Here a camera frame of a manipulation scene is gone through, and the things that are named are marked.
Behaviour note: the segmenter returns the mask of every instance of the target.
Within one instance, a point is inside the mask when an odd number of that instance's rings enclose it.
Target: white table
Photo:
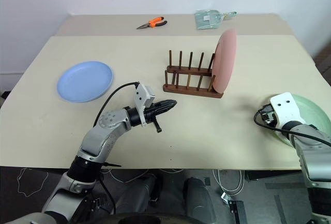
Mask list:
[[[153,124],[120,137],[108,162],[123,168],[299,169],[293,148],[253,123],[266,100],[283,92],[311,99],[331,116],[331,88],[292,35],[238,35],[233,75],[224,96],[213,99],[162,91],[168,50],[183,51],[192,66],[205,52],[203,67],[219,36],[55,36],[27,69],[0,111],[2,166],[67,168],[97,112],[118,86],[150,86],[156,101],[177,105]],[[114,71],[102,97],[69,103],[56,92],[60,75],[79,62],[101,61]],[[186,83],[182,76],[181,84]],[[191,85],[197,78],[191,78]],[[106,110],[133,107],[133,88],[118,92]]]

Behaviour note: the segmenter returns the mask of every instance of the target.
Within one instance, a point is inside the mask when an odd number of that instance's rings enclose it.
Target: pliers handle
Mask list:
[[[137,29],[147,28],[147,27],[156,27],[156,26],[163,26],[167,24],[167,21],[163,21],[161,23],[157,23],[159,21],[164,20],[164,17],[157,17],[155,19],[150,20],[148,23],[141,25]]]

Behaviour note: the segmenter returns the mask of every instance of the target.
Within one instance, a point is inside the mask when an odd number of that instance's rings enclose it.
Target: green plate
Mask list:
[[[331,135],[331,121],[326,113],[311,100],[292,94],[296,104],[299,107],[301,117],[306,121],[307,125],[313,124],[318,130]],[[289,140],[280,138],[286,144],[290,144]]]

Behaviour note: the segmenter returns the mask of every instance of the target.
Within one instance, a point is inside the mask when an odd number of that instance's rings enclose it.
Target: gray floor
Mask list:
[[[60,178],[60,175],[49,173],[43,189],[26,198],[23,194],[17,193],[17,176],[20,169],[1,168],[0,223],[40,211]],[[128,180],[142,172],[143,170],[113,171],[122,180]],[[148,212],[184,214],[182,189],[185,179],[193,176],[205,181],[206,178],[210,178],[210,186],[207,186],[207,189],[212,198],[217,223],[234,223],[232,214],[220,198],[221,191],[211,170],[184,170],[176,174],[166,174],[160,170],[151,170],[151,172],[163,175],[164,186],[157,206],[148,207]],[[46,173],[42,171],[26,170],[20,180],[20,190],[30,193],[39,189],[45,176]],[[128,184],[115,181],[110,174],[104,176],[104,182],[111,194],[115,200],[118,199]],[[229,188],[236,185],[239,179],[237,171],[222,171],[221,176],[223,184]],[[96,186],[96,191],[102,192],[99,185]],[[234,199],[244,202],[249,224],[301,224],[306,223],[310,217],[310,205],[301,174],[245,181],[244,190],[234,196]]]

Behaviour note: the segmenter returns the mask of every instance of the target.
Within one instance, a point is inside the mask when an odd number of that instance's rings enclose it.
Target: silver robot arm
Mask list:
[[[276,134],[282,139],[286,137],[288,145],[296,149],[312,208],[308,223],[331,224],[331,147],[286,131],[319,138],[329,144],[331,137],[315,126],[305,124],[290,93],[272,97],[270,104],[263,106],[259,113],[270,129],[283,130],[277,130]]]
[[[92,191],[116,140],[132,127],[153,122],[157,132],[161,132],[156,115],[167,112],[176,105],[175,100],[153,103],[152,90],[139,84],[134,95],[135,108],[125,107],[103,114],[95,127],[85,135],[70,169],[65,172],[51,196],[45,203],[42,213],[32,213],[11,224],[55,224],[67,223]]]

